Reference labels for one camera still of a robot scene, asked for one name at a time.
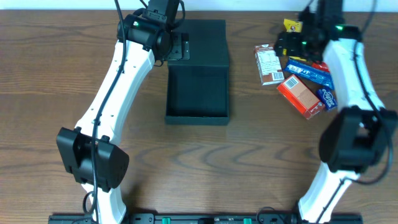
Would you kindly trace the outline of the red Hacks candy bag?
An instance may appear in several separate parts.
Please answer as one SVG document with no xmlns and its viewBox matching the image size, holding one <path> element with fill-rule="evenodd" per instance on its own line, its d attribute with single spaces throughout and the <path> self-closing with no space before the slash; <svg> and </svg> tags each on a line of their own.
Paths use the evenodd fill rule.
<svg viewBox="0 0 398 224">
<path fill-rule="evenodd" d="M 315 63 L 315 62 L 313 62 L 313 63 L 311 64 L 311 66 L 312 66 L 312 68 L 317 69 L 317 70 L 320 70 L 320 71 L 323 71 L 323 72 L 327 72 L 327 73 L 330 72 L 330 71 L 329 71 L 329 68 L 328 68 L 328 66 L 327 66 L 327 64 L 324 63 L 324 62 L 321 62 L 321 63 Z"/>
</svg>

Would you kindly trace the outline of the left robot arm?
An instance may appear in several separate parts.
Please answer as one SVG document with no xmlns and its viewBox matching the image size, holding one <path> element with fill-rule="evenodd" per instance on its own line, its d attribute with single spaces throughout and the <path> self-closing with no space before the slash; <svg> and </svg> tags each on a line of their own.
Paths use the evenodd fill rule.
<svg viewBox="0 0 398 224">
<path fill-rule="evenodd" d="M 122 223 L 127 212 L 120 184 L 129 156 L 119 148 L 122 130 L 146 75 L 156 60 L 186 60 L 183 24 L 154 13 L 129 14 L 119 23 L 118 40 L 109 70 L 93 102 L 73 129 L 61 128 L 56 143 L 65 170 L 86 190 L 83 215 L 62 217 L 58 223 Z"/>
</svg>

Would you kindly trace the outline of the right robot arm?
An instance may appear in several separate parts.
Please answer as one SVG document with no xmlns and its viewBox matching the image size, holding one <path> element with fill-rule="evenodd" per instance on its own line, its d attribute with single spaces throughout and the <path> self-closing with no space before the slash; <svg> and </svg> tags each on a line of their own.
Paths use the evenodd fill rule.
<svg viewBox="0 0 398 224">
<path fill-rule="evenodd" d="M 274 50 L 326 63 L 338 102 L 338 114 L 320 138 L 317 174 L 297 203 L 298 217 L 300 223 L 328 223 L 352 183 L 374 185 L 391 169 L 397 113 L 385 108 L 373 87 L 361 29 L 345 24 L 340 12 L 306 9 L 298 19 L 302 31 L 281 32 Z"/>
</svg>

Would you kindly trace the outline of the black box with lid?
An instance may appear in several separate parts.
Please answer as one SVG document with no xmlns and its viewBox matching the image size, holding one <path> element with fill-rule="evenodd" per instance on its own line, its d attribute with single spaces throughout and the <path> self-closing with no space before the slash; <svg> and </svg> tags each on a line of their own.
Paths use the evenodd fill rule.
<svg viewBox="0 0 398 224">
<path fill-rule="evenodd" d="M 186 20 L 176 32 L 188 43 L 187 60 L 167 62 L 166 124 L 229 123 L 229 51 L 224 20 Z"/>
</svg>

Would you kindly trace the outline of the yellow candy bag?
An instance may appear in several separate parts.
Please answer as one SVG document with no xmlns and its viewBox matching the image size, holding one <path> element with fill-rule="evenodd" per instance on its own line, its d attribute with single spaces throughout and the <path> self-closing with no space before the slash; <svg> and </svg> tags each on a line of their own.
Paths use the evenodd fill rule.
<svg viewBox="0 0 398 224">
<path fill-rule="evenodd" d="M 301 32 L 302 22 L 284 19 L 284 26 L 287 32 Z"/>
</svg>

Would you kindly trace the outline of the orange-red snack box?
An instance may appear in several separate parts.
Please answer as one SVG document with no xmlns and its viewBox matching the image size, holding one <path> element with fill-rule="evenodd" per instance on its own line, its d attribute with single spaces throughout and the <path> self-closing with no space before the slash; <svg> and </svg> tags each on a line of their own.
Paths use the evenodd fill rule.
<svg viewBox="0 0 398 224">
<path fill-rule="evenodd" d="M 277 89 L 305 119 L 325 109 L 325 104 L 296 75 L 288 77 Z"/>
</svg>

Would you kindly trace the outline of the brown Pocky snack box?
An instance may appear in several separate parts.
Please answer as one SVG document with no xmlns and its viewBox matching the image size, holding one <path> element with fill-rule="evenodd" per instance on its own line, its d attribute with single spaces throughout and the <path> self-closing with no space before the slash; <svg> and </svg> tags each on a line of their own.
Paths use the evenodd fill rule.
<svg viewBox="0 0 398 224">
<path fill-rule="evenodd" d="M 256 45 L 254 47 L 254 56 L 262 85 L 278 84 L 285 80 L 280 60 L 276 56 L 273 44 Z"/>
</svg>

